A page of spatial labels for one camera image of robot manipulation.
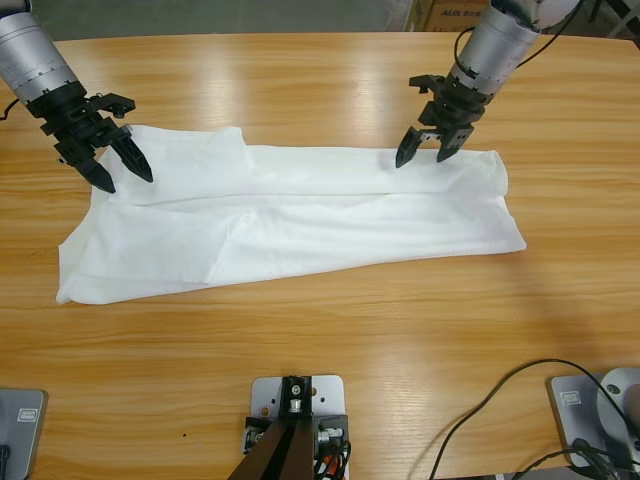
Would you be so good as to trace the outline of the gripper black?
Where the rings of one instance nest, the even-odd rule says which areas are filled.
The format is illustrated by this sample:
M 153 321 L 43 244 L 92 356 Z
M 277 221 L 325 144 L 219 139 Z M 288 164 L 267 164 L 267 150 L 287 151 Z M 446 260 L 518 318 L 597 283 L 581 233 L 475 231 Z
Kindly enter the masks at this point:
M 28 101 L 27 109 L 45 121 L 41 129 L 55 137 L 60 156 L 92 186 L 109 194 L 116 192 L 111 175 L 94 159 L 95 150 L 107 146 L 130 172 L 152 183 L 152 169 L 128 131 L 100 114 L 105 111 L 122 119 L 128 113 L 128 99 L 114 93 L 86 94 L 81 84 L 65 84 Z
M 485 113 L 493 94 L 469 88 L 452 75 L 421 75 L 417 77 L 420 94 L 431 93 L 418 122 L 434 127 L 440 135 L 440 148 L 436 160 L 444 162 L 455 155 L 473 133 L 473 123 Z M 410 126 L 396 151 L 395 166 L 401 168 L 410 162 L 421 144 L 421 132 Z

